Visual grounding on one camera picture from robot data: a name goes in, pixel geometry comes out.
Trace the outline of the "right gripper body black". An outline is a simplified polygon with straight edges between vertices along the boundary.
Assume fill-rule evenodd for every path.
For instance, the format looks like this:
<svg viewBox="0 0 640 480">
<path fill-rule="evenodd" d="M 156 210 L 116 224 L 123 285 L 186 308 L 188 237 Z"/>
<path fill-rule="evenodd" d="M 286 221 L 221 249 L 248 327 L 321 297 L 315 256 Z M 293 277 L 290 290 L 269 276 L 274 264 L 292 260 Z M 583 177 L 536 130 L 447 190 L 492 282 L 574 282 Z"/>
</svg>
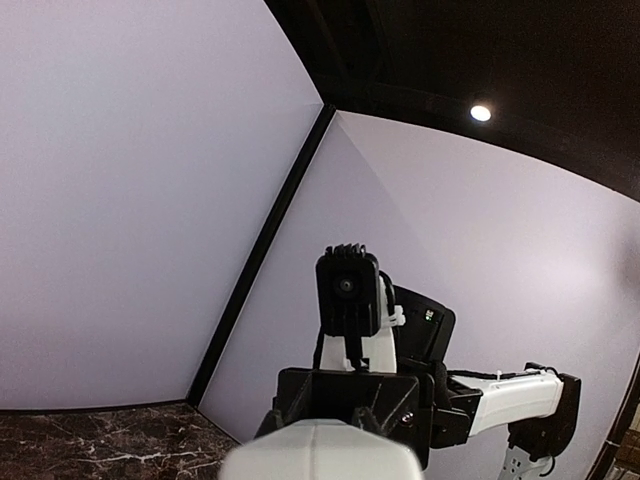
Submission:
<svg viewBox="0 0 640 480">
<path fill-rule="evenodd" d="M 300 420 L 339 420 L 410 447 L 427 467 L 434 392 L 429 374 L 286 368 L 278 374 L 272 429 Z"/>
</svg>

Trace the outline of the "white remote control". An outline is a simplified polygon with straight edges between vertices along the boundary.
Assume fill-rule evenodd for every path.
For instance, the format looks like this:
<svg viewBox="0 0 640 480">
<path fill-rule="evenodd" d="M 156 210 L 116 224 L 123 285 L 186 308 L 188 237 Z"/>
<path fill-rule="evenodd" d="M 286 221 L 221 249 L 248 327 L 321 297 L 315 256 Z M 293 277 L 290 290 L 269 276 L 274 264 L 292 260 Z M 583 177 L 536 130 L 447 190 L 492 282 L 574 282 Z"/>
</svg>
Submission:
<svg viewBox="0 0 640 480">
<path fill-rule="evenodd" d="M 233 449 L 223 480 L 411 480 L 423 469 L 406 445 L 338 420 L 302 420 Z"/>
</svg>

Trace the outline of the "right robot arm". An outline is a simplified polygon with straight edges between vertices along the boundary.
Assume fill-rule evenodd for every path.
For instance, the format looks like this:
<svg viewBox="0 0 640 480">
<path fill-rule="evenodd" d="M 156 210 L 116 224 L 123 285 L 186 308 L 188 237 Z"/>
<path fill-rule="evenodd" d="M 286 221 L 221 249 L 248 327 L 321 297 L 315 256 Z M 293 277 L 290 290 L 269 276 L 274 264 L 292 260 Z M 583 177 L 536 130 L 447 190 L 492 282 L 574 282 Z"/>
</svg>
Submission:
<svg viewBox="0 0 640 480">
<path fill-rule="evenodd" d="M 529 362 L 520 372 L 449 370 L 443 363 L 455 314 L 380 279 L 380 328 L 362 337 L 356 372 L 345 341 L 323 322 L 311 368 L 278 375 L 260 435 L 304 420 L 332 420 L 403 443 L 426 466 L 433 449 L 465 444 L 495 427 L 509 436 L 502 479 L 548 476 L 573 438 L 581 381 Z"/>
</svg>

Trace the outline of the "round ceiling light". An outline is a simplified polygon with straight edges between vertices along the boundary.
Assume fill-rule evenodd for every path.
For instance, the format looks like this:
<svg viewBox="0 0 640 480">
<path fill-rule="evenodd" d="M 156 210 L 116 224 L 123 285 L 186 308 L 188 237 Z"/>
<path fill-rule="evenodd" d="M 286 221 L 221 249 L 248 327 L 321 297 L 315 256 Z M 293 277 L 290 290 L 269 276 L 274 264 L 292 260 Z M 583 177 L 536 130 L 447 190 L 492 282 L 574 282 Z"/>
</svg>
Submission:
<svg viewBox="0 0 640 480">
<path fill-rule="evenodd" d="M 481 103 L 473 104 L 469 109 L 469 115 L 477 122 L 488 122 L 492 119 L 491 108 Z"/>
</svg>

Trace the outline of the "right black frame post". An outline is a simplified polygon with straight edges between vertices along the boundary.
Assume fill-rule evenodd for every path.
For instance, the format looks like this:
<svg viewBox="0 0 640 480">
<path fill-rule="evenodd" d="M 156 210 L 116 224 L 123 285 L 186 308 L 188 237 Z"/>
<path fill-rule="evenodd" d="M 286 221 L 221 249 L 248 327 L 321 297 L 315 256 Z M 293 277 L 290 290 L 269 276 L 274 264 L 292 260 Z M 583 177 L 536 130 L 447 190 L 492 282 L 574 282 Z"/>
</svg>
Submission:
<svg viewBox="0 0 640 480">
<path fill-rule="evenodd" d="M 331 104 L 320 109 L 256 237 L 187 393 L 186 403 L 195 409 L 204 398 L 262 264 L 335 113 Z"/>
</svg>

